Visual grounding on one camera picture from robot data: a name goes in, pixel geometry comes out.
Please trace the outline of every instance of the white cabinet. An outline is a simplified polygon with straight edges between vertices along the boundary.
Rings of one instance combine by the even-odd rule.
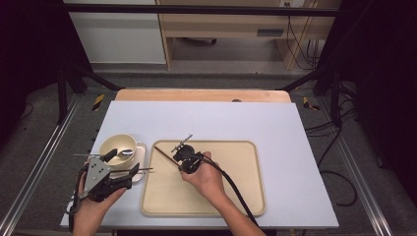
[[[65,3],[147,4],[153,0],[64,0]],[[157,14],[70,13],[94,64],[165,64]]]

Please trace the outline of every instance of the bowl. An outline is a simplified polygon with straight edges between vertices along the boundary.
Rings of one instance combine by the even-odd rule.
[[[128,158],[121,158],[116,155],[105,163],[111,166],[113,169],[123,169],[129,167],[136,154],[135,138],[125,134],[112,136],[101,144],[98,153],[100,155],[105,155],[115,148],[117,148],[117,152],[120,152],[124,149],[131,149],[133,154]]]

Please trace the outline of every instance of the human hand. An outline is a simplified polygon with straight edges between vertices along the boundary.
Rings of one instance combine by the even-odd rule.
[[[206,151],[203,155],[211,159],[211,152]],[[184,181],[193,185],[197,192],[212,205],[215,205],[216,201],[220,200],[221,197],[226,197],[221,173],[204,161],[200,164],[199,169],[192,174],[181,171],[181,177]]]
[[[86,178],[86,173],[83,175],[79,193],[82,193],[84,190],[84,179]],[[94,235],[107,211],[125,192],[126,188],[119,189],[101,203],[97,203],[89,199],[89,197],[81,201],[80,207],[74,215],[73,235]]]

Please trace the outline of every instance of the human arm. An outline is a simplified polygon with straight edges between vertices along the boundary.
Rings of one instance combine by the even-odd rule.
[[[204,156],[211,158],[211,153],[207,151]],[[218,210],[234,236],[265,235],[226,195],[222,175],[214,167],[202,162],[195,173],[181,171],[181,177]]]
[[[79,193],[83,191],[83,188],[84,181],[81,181]],[[80,207],[74,215],[73,236],[94,235],[107,211],[114,203],[116,203],[125,191],[126,188],[119,189],[101,203],[97,203],[89,199],[89,197],[81,201]]]

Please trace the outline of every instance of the white table surface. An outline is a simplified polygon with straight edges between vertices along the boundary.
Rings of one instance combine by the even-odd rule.
[[[122,133],[147,145],[146,162],[150,148],[159,140],[183,140],[193,134],[193,140],[251,141],[258,148],[267,205],[265,213],[257,217],[261,227],[338,227],[293,103],[112,101],[91,153],[97,153],[108,137]],[[144,183],[135,183],[101,225],[129,229],[226,228],[220,216],[143,214]],[[68,215],[63,216],[61,225],[68,226]]]

